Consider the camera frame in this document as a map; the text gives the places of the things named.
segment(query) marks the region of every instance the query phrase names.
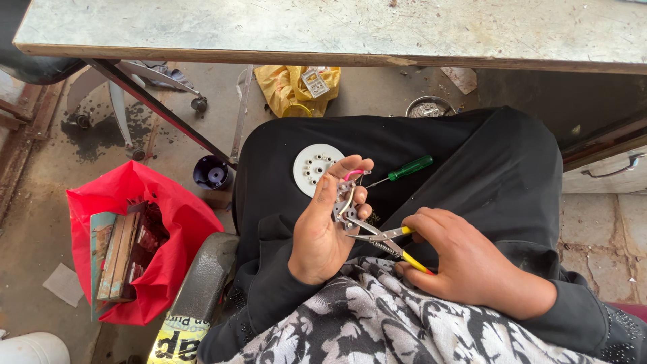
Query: metal bowl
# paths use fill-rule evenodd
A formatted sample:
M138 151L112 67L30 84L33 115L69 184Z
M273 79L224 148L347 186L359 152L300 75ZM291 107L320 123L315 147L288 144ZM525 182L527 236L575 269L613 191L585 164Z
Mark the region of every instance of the metal bowl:
M454 107L444 98L423 96L406 109L406 117L441 117L456 115Z

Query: oil stain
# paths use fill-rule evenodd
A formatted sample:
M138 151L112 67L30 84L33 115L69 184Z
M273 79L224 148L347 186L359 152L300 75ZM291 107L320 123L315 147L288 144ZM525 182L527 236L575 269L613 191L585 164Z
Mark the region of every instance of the oil stain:
M131 106L126 107L126 120L128 122L128 130L136 147L143 148L145 139L151 132L149 126L146 124L151 117L151 113L144 114L144 110L149 110L141 102L137 102ZM126 146L124 137L119 130L115 113L110 113L108 116L103 116L102 120L95 121L94 115L86 110L78 111L77 114L67 114L67 120L61 120L61 131L67 136L69 143L77 146L76 156L77 162L83 164L85 162L96 162L100 156L105 155L104 149L113 146L123 148ZM76 116L85 115L90 118L91 127L81 129L76 124Z

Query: white bucket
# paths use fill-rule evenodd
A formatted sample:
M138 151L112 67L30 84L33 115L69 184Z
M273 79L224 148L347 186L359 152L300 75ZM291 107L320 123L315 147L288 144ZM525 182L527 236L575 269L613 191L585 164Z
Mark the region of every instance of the white bucket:
M0 341L0 364L70 364L70 352L61 339L47 332Z

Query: red plastic bag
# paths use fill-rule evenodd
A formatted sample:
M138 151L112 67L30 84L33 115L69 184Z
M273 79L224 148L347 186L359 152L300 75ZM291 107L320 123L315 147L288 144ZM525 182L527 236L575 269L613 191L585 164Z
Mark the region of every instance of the red plastic bag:
M207 204L177 182L130 161L94 181L67 191L72 224L72 256L85 298L90 302L90 215L126 214L126 199L141 197L159 205L169 240L155 253L144 275L133 281L137 299L116 304L100 321L145 325L169 308L207 236L224 231Z

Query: screwdriver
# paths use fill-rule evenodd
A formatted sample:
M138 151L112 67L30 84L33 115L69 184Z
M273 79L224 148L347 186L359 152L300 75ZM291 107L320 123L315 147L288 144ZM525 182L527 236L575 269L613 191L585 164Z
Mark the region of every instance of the screwdriver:
M372 184L372 185L370 185L370 186L368 186L366 188L371 188L371 187L373 187L373 186L375 186L375 185L377 185L379 183L382 183L382 182L386 181L387 179L390 179L391 181L395 181L395 180L397 180L398 178L400 178L402 176L412 174L415 171L421 170L424 167L430 166L432 164L433 164L433 158L431 157L431 155L425 155L422 158L418 158L418 159L416 159L415 161L413 161L411 163L408 163L408 164L406 164L406 165L404 165L404 166L402 166L402 167L400 167L400 168L398 168L398 169L396 169L396 170L394 170L392 172L389 172L389 176L387 178L383 179L382 181L377 181L374 184Z

